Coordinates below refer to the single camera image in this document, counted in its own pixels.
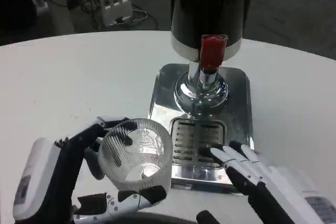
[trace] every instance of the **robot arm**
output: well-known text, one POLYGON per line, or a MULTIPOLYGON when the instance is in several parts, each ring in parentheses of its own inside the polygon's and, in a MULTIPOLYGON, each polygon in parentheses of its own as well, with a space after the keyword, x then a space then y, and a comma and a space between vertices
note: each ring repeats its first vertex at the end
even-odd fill
POLYGON ((303 173, 267 164, 248 146, 230 142, 200 150, 226 169, 264 224, 336 223, 336 208, 303 173))
POLYGON ((95 178, 102 179, 104 174, 94 157, 94 151, 99 148, 97 138, 104 137, 109 128, 125 120, 128 119, 99 117, 71 138, 54 143, 45 138, 36 140, 15 195, 15 223, 89 223, 91 220, 98 223, 164 199, 166 191, 159 186, 140 192, 120 191, 117 197, 107 193, 84 196, 79 198, 80 209, 74 210, 72 206, 71 196, 83 159, 86 157, 95 178))

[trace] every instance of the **label on robot hand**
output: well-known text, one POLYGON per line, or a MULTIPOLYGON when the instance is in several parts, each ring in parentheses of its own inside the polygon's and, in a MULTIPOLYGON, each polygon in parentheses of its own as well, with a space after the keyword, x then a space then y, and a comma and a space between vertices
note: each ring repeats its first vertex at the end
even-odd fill
POLYGON ((306 201, 325 224, 336 223, 336 208, 324 197, 307 197, 306 201))
POLYGON ((30 177, 30 175, 27 175, 20 180, 15 194, 14 205, 23 204, 26 201, 30 177))

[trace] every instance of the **clear glass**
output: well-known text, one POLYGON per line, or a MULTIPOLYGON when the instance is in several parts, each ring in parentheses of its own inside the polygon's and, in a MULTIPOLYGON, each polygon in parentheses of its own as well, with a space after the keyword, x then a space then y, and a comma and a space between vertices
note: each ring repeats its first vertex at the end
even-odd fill
POLYGON ((102 171, 118 190, 171 185, 173 145, 168 131, 149 119, 132 119, 114 127, 98 152, 102 171))

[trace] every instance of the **red tap handle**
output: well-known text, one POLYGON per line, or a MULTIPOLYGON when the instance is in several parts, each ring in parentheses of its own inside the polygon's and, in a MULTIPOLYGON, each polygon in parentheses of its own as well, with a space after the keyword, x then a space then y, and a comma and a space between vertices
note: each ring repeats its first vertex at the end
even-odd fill
POLYGON ((202 35, 202 69, 215 71, 222 64, 227 40, 226 35, 202 35))

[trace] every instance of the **gray floor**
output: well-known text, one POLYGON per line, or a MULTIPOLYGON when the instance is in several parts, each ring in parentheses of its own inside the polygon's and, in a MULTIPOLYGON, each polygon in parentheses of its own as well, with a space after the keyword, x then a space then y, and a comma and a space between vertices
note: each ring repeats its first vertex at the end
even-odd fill
MULTIPOLYGON (((154 16, 159 30, 170 30, 170 0, 133 0, 154 16)), ((244 37, 282 46, 297 48, 321 56, 336 59, 336 5, 334 0, 252 0, 244 37)), ((93 31, 90 18, 79 11, 72 12, 76 32, 93 31)), ((50 36, 40 18, 28 31, 15 34, 0 33, 0 45, 21 40, 50 36)), ((148 18, 136 30, 151 30, 154 22, 148 18)), ((102 28, 123 30, 114 26, 102 28)))

